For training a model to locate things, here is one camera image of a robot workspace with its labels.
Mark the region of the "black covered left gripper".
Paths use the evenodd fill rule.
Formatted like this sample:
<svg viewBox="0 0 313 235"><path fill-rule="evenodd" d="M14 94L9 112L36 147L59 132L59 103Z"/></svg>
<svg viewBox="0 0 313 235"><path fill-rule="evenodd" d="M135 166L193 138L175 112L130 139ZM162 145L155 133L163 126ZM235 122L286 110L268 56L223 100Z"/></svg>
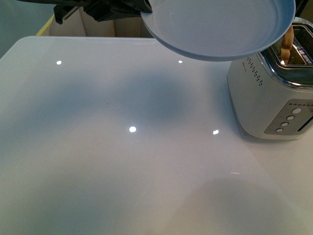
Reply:
<svg viewBox="0 0 313 235"><path fill-rule="evenodd" d="M62 0L53 8L55 21L62 24L78 8L97 22L140 17L152 13L148 0Z"/></svg>

